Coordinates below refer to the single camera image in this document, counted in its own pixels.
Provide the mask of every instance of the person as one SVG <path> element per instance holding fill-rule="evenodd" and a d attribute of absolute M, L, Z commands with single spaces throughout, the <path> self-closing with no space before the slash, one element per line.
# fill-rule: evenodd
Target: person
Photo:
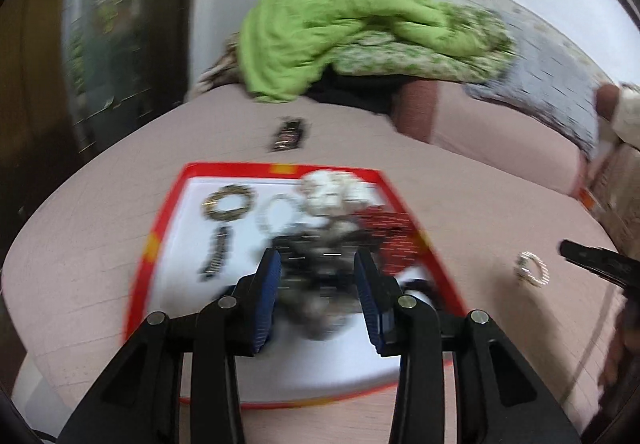
<path fill-rule="evenodd" d="M 640 150 L 640 86 L 602 85 L 596 91 L 596 112 L 622 141 Z"/>
<path fill-rule="evenodd" d="M 600 410 L 582 433 L 583 444 L 638 442 L 640 434 L 640 303 L 627 299 L 598 378 Z"/>

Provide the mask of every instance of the red and white tray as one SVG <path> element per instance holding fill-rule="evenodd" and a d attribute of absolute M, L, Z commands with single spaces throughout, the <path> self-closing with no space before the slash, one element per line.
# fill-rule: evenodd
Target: red and white tray
<path fill-rule="evenodd" d="M 297 195 L 300 178 L 317 169 L 350 171 L 369 183 L 379 204 L 409 213 L 385 177 L 377 170 L 268 163 L 191 163 L 168 193 L 148 237 L 146 250 L 130 297 L 126 337 L 155 310 L 170 317 L 199 312 L 222 290 L 255 272 L 270 243 L 258 228 L 256 210 L 271 196 Z M 207 260 L 218 223 L 202 215 L 201 204 L 210 193 L 231 183 L 244 183 L 256 192 L 256 205 L 244 218 L 231 222 L 231 247 L 220 277 L 202 281 L 199 270 Z M 239 205 L 238 197 L 221 201 L 222 209 Z M 274 229 L 288 221 L 287 204 L 270 208 Z M 399 281 L 425 275 L 433 278 L 448 310 L 466 313 L 460 296 L 430 247 L 426 234 L 412 218 L 420 247 L 417 265 L 396 276 Z M 381 358 L 369 343 L 364 317 L 353 315 L 348 325 L 327 341 L 309 341 L 284 320 L 274 326 L 274 337 L 255 358 L 237 358 L 238 388 L 243 408 L 281 408 L 353 397 L 394 384 L 399 358 Z M 189 397 L 190 356 L 185 357 L 182 397 Z"/>

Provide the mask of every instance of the bracelet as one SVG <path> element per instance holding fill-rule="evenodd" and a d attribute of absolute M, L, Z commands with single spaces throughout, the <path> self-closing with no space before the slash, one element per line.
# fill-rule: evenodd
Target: bracelet
<path fill-rule="evenodd" d="M 241 195 L 244 197 L 244 204 L 235 209 L 220 211 L 217 209 L 221 199 L 230 195 Z M 202 203 L 202 210 L 205 216 L 212 220 L 231 222 L 241 219 L 254 207 L 254 191 L 244 184 L 228 184 L 220 188 L 217 192 L 209 195 Z"/>
<path fill-rule="evenodd" d="M 201 270 L 204 278 L 215 277 L 222 270 L 223 265 L 225 265 L 226 254 L 230 245 L 230 237 L 230 224 L 222 224 L 215 233 L 213 233 L 213 237 L 211 238 L 210 255 L 207 263 Z"/>
<path fill-rule="evenodd" d="M 300 210 L 300 205 L 292 196 L 287 195 L 286 193 L 278 193 L 277 195 L 272 196 L 267 202 L 265 202 L 260 207 L 260 209 L 258 209 L 256 213 L 258 228 L 269 238 L 273 238 L 276 235 L 273 234 L 273 230 L 271 229 L 269 220 L 267 218 L 267 213 L 269 212 L 269 209 L 274 204 L 274 202 L 278 200 L 283 200 L 285 202 L 288 202 L 291 206 L 292 216 L 291 216 L 291 219 L 289 220 L 289 226 L 296 224 L 300 216 L 302 215 L 302 211 Z"/>
<path fill-rule="evenodd" d="M 533 276 L 533 273 L 527 267 L 529 262 L 534 262 L 538 266 L 540 271 L 540 278 Z M 545 263 L 540 260 L 536 255 L 529 251 L 523 251 L 516 260 L 515 267 L 516 274 L 523 280 L 529 280 L 530 283 L 537 287 L 543 287 L 549 283 L 549 271 L 546 268 Z"/>

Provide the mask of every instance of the black object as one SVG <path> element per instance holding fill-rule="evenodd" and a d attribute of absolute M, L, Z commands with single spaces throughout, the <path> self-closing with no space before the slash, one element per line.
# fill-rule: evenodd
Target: black object
<path fill-rule="evenodd" d="M 152 313 L 84 396 L 60 444 L 176 444 L 184 352 L 193 352 L 191 442 L 242 444 L 235 356 L 260 350 L 271 325 L 280 270 L 267 249 L 254 275 L 200 313 Z M 576 444 L 575 429 L 540 378 L 481 311 L 436 313 L 402 295 L 370 252 L 354 272 L 371 342 L 400 355 L 392 444 L 440 444 L 444 437 L 442 352 L 454 353 L 459 444 Z"/>
<path fill-rule="evenodd" d="M 393 95 L 413 76 L 342 76 L 328 66 L 322 78 L 309 87 L 305 96 L 319 103 L 342 105 L 391 115 Z"/>
<path fill-rule="evenodd" d="M 235 356 L 253 356 L 271 326 L 280 256 L 267 249 L 254 275 L 200 313 L 150 314 L 62 429 L 60 444 L 175 444 L 182 357 L 193 352 L 191 442 L 244 442 Z"/>
<path fill-rule="evenodd" d="M 305 122 L 302 119 L 290 119 L 284 122 L 273 141 L 273 151 L 298 148 L 305 137 Z"/>
<path fill-rule="evenodd" d="M 580 442 L 542 380 L 485 312 L 436 313 L 402 295 L 368 251 L 357 252 L 354 272 L 371 343 L 381 356 L 401 356 L 390 443 L 443 442 L 446 351 L 454 355 L 460 444 Z"/>
<path fill-rule="evenodd" d="M 400 284 L 400 288 L 402 289 L 403 294 L 411 294 L 411 291 L 422 293 L 429 299 L 431 305 L 433 305 L 433 308 L 436 311 L 445 310 L 442 296 L 440 296 L 436 290 L 435 284 L 430 281 L 423 280 L 422 278 L 417 280 L 407 280 Z"/>
<path fill-rule="evenodd" d="M 640 262 L 602 247 L 587 247 L 563 240 L 558 252 L 579 265 L 625 290 L 625 296 L 640 297 Z"/>
<path fill-rule="evenodd" d="M 370 239 L 363 230 L 336 233 L 304 228 L 274 237 L 271 247 L 282 261 L 276 314 L 307 339 L 326 340 L 360 312 L 353 280 L 353 257 Z"/>

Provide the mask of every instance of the jewelry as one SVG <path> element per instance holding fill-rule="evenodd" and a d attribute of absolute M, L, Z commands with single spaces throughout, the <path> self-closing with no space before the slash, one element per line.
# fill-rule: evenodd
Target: jewelry
<path fill-rule="evenodd" d="M 221 199 L 230 195 L 241 195 L 244 197 L 244 204 L 235 209 L 220 211 L 218 203 Z M 230 246 L 231 225 L 229 222 L 241 219 L 254 207 L 254 191 L 243 184 L 229 184 L 220 188 L 217 192 L 209 195 L 202 203 L 204 215 L 212 220 L 224 222 L 211 238 L 210 256 L 207 263 L 201 269 L 204 278 L 217 275 L 225 264 L 226 255 Z"/>
<path fill-rule="evenodd" d="M 348 171 L 319 169 L 300 180 L 304 209 L 313 216 L 348 215 L 373 204 L 367 184 Z"/>
<path fill-rule="evenodd" d="M 534 262 L 540 271 L 540 278 L 533 276 L 533 273 L 527 267 L 529 262 Z M 523 251 L 516 260 L 515 267 L 516 274 L 523 280 L 529 280 L 530 283 L 537 287 L 543 287 L 549 283 L 549 271 L 546 268 L 545 263 L 540 260 L 536 255 L 529 251 Z"/>
<path fill-rule="evenodd" d="M 291 206 L 292 216 L 289 219 L 287 227 L 285 227 L 282 231 L 289 230 L 290 227 L 298 223 L 300 216 L 302 215 L 302 211 L 300 211 L 300 205 L 298 202 L 290 195 L 286 193 L 278 193 L 277 195 L 272 196 L 267 202 L 265 202 L 257 212 L 257 222 L 258 228 L 262 233 L 267 235 L 270 239 L 274 238 L 276 235 L 273 234 L 273 230 L 271 229 L 271 225 L 269 224 L 267 213 L 271 206 L 279 200 L 283 200 L 287 202 Z"/>
<path fill-rule="evenodd" d="M 243 196 L 244 205 L 236 209 L 229 209 L 228 211 L 219 211 L 217 207 L 220 200 L 230 195 Z M 228 184 L 223 186 L 217 192 L 209 195 L 202 203 L 202 209 L 205 216 L 212 220 L 219 220 L 223 222 L 231 222 L 241 219 L 247 214 L 247 212 L 251 211 L 253 207 L 254 191 L 244 184 Z"/>

